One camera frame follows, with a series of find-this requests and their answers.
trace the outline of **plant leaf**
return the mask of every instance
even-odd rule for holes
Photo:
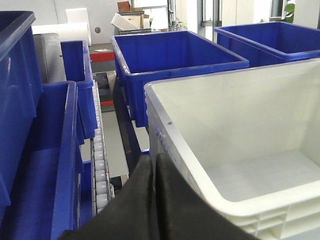
[[[289,17],[289,16],[293,15],[294,13],[295,13],[295,11],[290,11],[290,12],[287,12],[285,16]]]
[[[294,15],[285,17],[284,19],[281,20],[281,22],[286,22],[292,24],[294,22]]]
[[[286,12],[292,12],[292,11],[294,11],[295,10],[295,4],[294,3],[289,3],[289,4],[287,4],[285,7],[284,7],[284,10],[286,11]]]

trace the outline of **wire basket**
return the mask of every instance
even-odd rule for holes
[[[168,31],[170,31],[170,32],[181,31],[183,25],[184,25],[183,23],[177,23],[175,25],[170,26],[168,28]]]
[[[151,28],[132,29],[132,30],[119,29],[119,35],[147,34],[147,33],[151,33]]]

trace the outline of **blue plastic bin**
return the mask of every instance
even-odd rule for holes
[[[78,227],[77,86],[44,85],[6,208],[0,239],[56,240]]]
[[[250,67],[320,56],[320,30],[287,22],[216,27],[217,43],[246,58]]]
[[[243,57],[190,31],[114,36],[111,43],[137,127],[148,125],[146,83],[249,66]]]
[[[43,92],[30,11],[0,11],[0,225]]]
[[[78,107],[84,138],[93,138],[98,124],[88,44],[86,41],[63,41],[61,50],[66,79],[75,81],[78,87]]]

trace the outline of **white plastic bin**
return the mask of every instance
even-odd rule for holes
[[[153,160],[261,239],[320,234],[320,59],[144,88]]]

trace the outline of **white wall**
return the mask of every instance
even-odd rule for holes
[[[194,33],[198,32],[198,3],[196,0],[176,0],[177,21],[185,22],[185,27]]]
[[[259,23],[270,16],[270,0],[223,0],[222,25]]]
[[[92,44],[109,43],[110,37],[118,33],[110,24],[118,11],[118,0],[0,0],[2,11],[33,11],[36,21],[33,25],[66,24],[66,9],[87,8]]]
[[[53,0],[0,0],[0,10],[35,12],[33,25],[58,24]]]
[[[293,23],[317,28],[320,0],[295,0]]]

